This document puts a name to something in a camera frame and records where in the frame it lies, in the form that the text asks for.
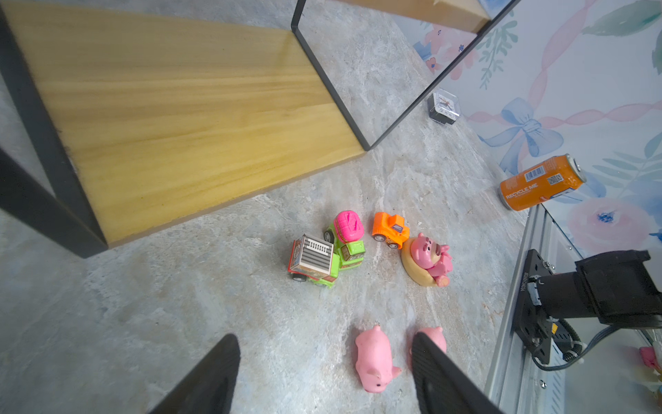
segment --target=wooden shelf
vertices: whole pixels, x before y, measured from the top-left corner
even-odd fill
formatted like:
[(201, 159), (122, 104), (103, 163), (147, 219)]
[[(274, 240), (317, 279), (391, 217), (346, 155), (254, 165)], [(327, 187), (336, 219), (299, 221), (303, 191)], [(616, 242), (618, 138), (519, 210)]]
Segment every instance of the wooden shelf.
[(478, 33), (490, 16), (478, 0), (342, 0), (357, 6)]
[(288, 30), (2, 6), (111, 246), (364, 154)]

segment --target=black wheel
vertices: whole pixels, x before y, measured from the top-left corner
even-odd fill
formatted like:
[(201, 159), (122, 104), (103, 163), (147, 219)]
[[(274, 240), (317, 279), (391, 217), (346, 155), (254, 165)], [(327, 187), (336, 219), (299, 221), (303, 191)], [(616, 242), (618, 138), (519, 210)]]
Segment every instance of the black wheel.
[(331, 230), (327, 230), (324, 232), (324, 239), (329, 243), (333, 244), (333, 242), (336, 240), (336, 237), (333, 235), (333, 232)]

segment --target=gray concrete surface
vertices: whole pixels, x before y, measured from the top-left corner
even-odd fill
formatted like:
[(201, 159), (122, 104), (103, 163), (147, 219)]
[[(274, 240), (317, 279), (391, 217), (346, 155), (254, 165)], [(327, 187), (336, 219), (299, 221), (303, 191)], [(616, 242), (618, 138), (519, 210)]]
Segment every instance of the gray concrete surface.
[[(70, 3), (281, 28), (295, 4)], [(429, 80), (387, 15), (311, 0), (305, 19), (368, 135)], [(3, 89), (0, 103), (0, 145), (39, 176)], [(408, 341), (421, 327), (442, 326), (449, 356), (482, 387), (525, 221), (496, 198), (503, 179), (463, 120), (438, 125), (419, 107), (358, 160), (87, 260), (0, 211), (0, 412), (146, 412), (226, 333), (242, 348), (234, 413), (415, 413)], [(368, 236), (365, 263), (333, 289), (292, 281), (292, 240), (344, 209), (366, 227), (376, 211), (399, 213), (450, 244), (451, 285), (416, 285)], [(354, 370), (354, 338), (375, 323), (403, 369), (379, 395)]]

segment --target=wooden plank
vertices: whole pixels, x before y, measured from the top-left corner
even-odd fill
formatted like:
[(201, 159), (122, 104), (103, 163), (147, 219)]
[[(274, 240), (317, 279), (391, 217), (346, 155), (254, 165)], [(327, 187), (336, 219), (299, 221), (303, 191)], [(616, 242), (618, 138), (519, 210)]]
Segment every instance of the wooden plank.
[(2, 7), (111, 246), (364, 153), (288, 30)]
[(478, 0), (341, 0), (394, 15), (478, 33), (490, 16)]

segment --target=orange toy car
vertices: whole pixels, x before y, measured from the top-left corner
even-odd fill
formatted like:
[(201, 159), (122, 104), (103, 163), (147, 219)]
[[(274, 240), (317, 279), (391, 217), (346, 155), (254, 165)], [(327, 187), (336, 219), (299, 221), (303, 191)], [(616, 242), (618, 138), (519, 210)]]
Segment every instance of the orange toy car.
[(390, 248), (402, 249), (402, 244), (409, 239), (409, 227), (404, 225), (404, 217), (379, 212), (375, 214), (373, 238), (385, 241)]

